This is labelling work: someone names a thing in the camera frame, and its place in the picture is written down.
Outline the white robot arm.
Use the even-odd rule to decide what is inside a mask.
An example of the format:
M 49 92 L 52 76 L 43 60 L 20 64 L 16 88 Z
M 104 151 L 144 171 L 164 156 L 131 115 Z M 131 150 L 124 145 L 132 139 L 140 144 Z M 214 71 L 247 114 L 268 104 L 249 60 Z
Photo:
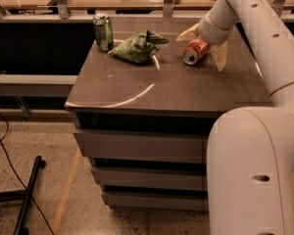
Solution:
M 211 235 L 294 235 L 294 36 L 268 0 L 217 0 L 191 32 L 222 44 L 242 24 L 269 107 L 214 123 L 207 146 Z

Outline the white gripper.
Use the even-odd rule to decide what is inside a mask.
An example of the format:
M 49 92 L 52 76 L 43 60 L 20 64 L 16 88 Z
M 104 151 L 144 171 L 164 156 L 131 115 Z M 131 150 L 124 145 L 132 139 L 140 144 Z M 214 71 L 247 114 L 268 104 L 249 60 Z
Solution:
M 195 24 L 181 33 L 176 41 L 192 40 L 200 36 L 211 47 L 211 54 L 216 62 L 218 71 L 223 71 L 227 59 L 227 42 L 231 29 L 221 29 L 216 26 L 207 14 L 199 24 Z

